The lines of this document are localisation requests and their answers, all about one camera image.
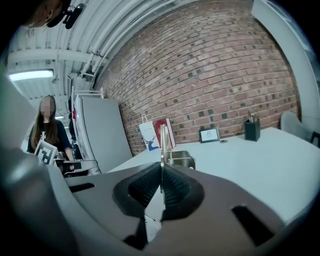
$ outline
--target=bag handle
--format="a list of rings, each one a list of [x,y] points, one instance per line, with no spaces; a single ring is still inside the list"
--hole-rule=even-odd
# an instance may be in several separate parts
[[[148,122],[148,118],[145,114],[143,114],[142,116],[142,123],[144,124],[145,122],[147,123]]]

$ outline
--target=brick wall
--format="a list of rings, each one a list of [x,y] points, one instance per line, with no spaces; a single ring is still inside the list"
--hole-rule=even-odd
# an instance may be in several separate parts
[[[177,143],[199,141],[199,129],[243,134],[248,111],[262,128],[298,112],[295,81],[280,49],[251,16],[252,3],[198,2],[136,34],[97,83],[119,100],[134,155],[146,149],[138,124],[170,118]]]

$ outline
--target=ceiling light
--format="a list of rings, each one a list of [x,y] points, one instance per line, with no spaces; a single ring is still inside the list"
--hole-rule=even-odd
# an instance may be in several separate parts
[[[19,81],[19,80],[35,79],[35,78],[53,78],[53,77],[54,77],[53,69],[33,70],[33,71],[26,71],[26,72],[14,73],[9,75],[9,78],[11,79],[11,81]]]

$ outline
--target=red gift bag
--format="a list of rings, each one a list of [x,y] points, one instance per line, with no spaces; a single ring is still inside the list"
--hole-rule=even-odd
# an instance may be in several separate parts
[[[171,149],[173,150],[174,147],[176,146],[176,142],[175,142],[174,134],[172,132],[170,119],[169,118],[165,118],[165,119],[161,119],[161,120],[153,122],[153,127],[154,127],[154,130],[155,130],[155,134],[156,134],[156,137],[158,139],[158,142],[159,142],[160,146],[161,146],[161,135],[160,135],[160,127],[161,127],[161,125],[166,125],[168,127]]]

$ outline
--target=deer logo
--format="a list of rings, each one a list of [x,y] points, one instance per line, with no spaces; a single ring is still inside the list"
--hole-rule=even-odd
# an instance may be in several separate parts
[[[155,139],[155,138],[156,138],[156,136],[154,135],[153,138],[152,138],[152,140],[148,141],[148,140],[146,140],[145,137],[143,136],[144,142],[145,142],[146,144],[148,144],[148,149],[149,149],[149,151],[155,150],[155,149],[158,149],[158,148],[159,148],[159,146],[152,146],[152,143],[154,143],[154,139]]]

